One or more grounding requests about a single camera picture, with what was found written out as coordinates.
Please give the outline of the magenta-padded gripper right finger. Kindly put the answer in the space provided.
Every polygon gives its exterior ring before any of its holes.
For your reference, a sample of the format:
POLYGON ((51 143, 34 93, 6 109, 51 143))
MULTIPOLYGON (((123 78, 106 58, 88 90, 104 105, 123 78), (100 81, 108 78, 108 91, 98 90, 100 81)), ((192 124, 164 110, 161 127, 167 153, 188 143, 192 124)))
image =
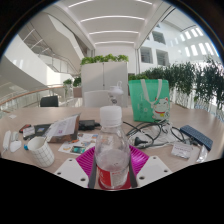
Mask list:
POLYGON ((148 156, 133 146, 130 151, 128 182, 132 188, 146 186, 172 173, 158 156, 148 156))

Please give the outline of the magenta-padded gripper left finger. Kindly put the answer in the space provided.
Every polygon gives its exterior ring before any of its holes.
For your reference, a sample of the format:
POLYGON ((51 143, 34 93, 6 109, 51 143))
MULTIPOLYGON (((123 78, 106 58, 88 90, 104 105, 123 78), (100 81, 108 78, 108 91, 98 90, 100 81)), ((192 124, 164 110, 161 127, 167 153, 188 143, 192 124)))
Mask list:
POLYGON ((96 161, 92 147, 79 155, 76 159, 68 158, 55 172, 65 180, 84 188, 93 189, 96 182, 96 161))

